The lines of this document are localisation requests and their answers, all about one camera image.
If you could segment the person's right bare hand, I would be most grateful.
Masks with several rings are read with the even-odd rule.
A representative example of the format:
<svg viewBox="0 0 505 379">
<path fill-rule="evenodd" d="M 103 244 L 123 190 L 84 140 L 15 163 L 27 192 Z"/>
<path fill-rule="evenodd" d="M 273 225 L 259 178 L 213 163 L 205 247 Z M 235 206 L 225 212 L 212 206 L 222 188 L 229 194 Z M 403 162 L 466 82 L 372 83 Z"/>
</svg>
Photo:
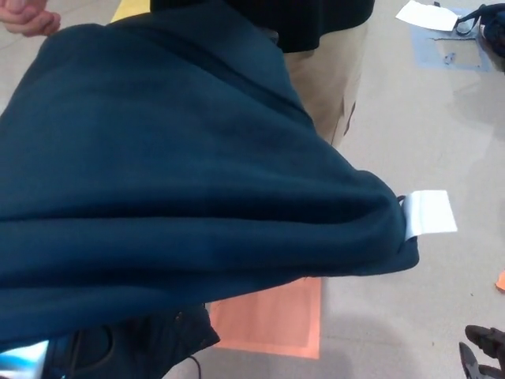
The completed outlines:
<svg viewBox="0 0 505 379">
<path fill-rule="evenodd" d="M 47 10 L 47 0 L 1 0 L 1 24 L 25 37 L 50 36 L 61 26 L 61 15 Z"/>
</svg>

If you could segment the robot right black hand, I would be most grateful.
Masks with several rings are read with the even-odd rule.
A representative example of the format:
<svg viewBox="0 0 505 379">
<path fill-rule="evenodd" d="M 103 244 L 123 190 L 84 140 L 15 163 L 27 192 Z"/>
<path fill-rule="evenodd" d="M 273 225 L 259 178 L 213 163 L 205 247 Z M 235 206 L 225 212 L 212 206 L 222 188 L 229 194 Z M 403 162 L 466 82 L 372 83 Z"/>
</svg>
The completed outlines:
<svg viewBox="0 0 505 379">
<path fill-rule="evenodd" d="M 504 331 L 478 325 L 467 325 L 465 335 L 484 355 L 498 366 L 478 362 L 473 350 L 463 342 L 458 344 L 462 369 L 467 379 L 504 379 Z"/>
</svg>

